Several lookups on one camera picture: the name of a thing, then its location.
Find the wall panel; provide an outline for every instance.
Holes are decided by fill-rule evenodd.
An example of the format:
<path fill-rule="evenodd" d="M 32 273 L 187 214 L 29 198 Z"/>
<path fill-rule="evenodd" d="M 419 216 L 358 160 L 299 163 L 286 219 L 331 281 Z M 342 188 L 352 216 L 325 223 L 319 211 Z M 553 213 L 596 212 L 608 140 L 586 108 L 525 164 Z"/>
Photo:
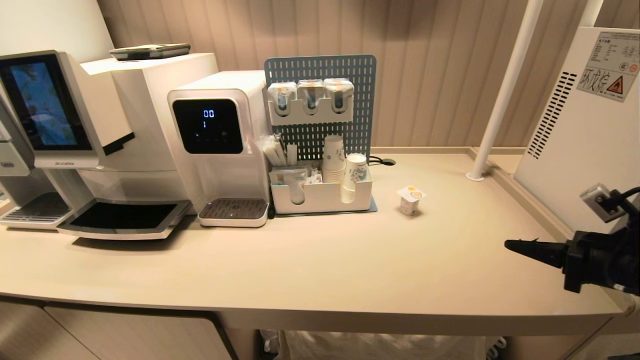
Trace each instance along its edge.
<path fill-rule="evenodd" d="M 188 42 L 221 70 L 273 56 L 378 59 L 372 143 L 479 145 L 526 0 L 98 0 L 116 46 Z M 524 146 L 586 0 L 545 0 L 497 137 Z M 597 26 L 638 28 L 640 0 L 604 0 Z"/>

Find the blue pegboard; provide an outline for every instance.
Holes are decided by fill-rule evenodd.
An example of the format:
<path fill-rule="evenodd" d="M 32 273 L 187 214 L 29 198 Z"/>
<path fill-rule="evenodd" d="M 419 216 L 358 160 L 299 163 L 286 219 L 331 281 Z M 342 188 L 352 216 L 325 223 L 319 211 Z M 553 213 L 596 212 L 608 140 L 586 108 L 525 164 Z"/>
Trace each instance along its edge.
<path fill-rule="evenodd" d="M 371 150 L 376 57 L 373 55 L 270 58 L 264 62 L 267 86 L 302 79 L 347 78 L 354 86 L 353 121 L 274 126 L 285 143 L 298 144 L 299 160 L 321 160 L 327 135 L 342 135 L 347 154 Z"/>

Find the drip tray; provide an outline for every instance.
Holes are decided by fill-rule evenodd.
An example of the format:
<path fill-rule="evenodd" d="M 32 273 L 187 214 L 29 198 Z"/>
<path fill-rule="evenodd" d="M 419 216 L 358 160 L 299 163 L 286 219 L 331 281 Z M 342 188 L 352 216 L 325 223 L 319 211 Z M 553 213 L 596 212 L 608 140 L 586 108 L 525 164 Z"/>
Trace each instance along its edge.
<path fill-rule="evenodd" d="M 104 240 L 166 238 L 189 206 L 178 202 L 95 200 L 58 226 L 64 234 Z"/>
<path fill-rule="evenodd" d="M 266 222 L 269 204 L 262 199 L 216 199 L 198 214 L 208 226 L 258 227 Z"/>
<path fill-rule="evenodd" d="M 62 220 L 70 211 L 58 193 L 44 193 L 25 206 L 7 213 L 0 221 L 16 223 L 10 227 L 20 226 L 19 224 L 51 224 Z"/>

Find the digital display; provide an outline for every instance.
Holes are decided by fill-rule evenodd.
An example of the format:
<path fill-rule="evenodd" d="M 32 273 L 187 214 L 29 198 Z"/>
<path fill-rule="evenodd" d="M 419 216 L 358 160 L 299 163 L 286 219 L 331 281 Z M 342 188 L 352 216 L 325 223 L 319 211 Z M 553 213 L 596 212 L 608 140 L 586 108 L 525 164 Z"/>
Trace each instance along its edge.
<path fill-rule="evenodd" d="M 184 149 L 191 154 L 239 154 L 242 134 L 230 99 L 179 99 L 173 102 Z"/>
<path fill-rule="evenodd" d="M 0 76 L 34 150 L 90 150 L 55 54 L 0 60 Z"/>

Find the warning label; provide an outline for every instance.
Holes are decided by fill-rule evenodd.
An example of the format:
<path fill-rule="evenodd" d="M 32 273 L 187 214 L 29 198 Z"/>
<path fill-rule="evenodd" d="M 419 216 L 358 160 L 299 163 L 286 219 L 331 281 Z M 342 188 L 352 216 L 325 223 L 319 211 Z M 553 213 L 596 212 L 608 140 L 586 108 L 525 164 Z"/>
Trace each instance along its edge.
<path fill-rule="evenodd" d="M 623 102 L 640 67 L 640 34 L 600 33 L 578 89 Z"/>

